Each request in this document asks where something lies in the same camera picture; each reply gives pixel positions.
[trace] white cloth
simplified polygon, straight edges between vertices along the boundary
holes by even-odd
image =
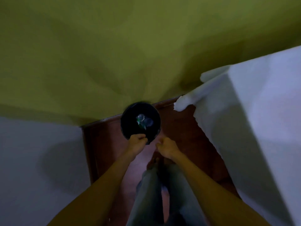
[[[201,75],[175,103],[224,159],[245,203],[272,225],[301,225],[301,46]]]

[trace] person's right hand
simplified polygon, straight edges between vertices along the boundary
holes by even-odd
[[[180,152],[175,141],[171,140],[168,137],[160,139],[160,143],[157,143],[156,147],[162,156],[171,160],[174,154]]]

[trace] brown floor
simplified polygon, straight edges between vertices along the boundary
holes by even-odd
[[[198,127],[194,117],[195,107],[189,106],[182,112],[173,110],[173,105],[159,108],[162,130],[160,135],[146,146],[130,164],[121,184],[121,189],[108,217],[110,225],[126,225],[135,200],[136,185],[155,151],[155,143],[162,135],[175,140],[180,150],[193,163],[216,182],[238,196],[220,155]],[[119,119],[96,123],[83,128],[86,148],[90,152],[90,173],[92,181],[101,176],[125,149],[127,140],[120,130]],[[168,217],[168,193],[163,194],[164,219]]]

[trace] gray pants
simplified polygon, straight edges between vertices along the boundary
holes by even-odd
[[[161,189],[169,192],[169,217],[164,224]],[[126,226],[206,225],[204,214],[185,176],[176,164],[146,170],[136,188],[136,199]]]

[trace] olive green wall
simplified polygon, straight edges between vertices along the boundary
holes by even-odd
[[[301,0],[0,0],[0,27],[0,115],[81,125],[300,45]]]

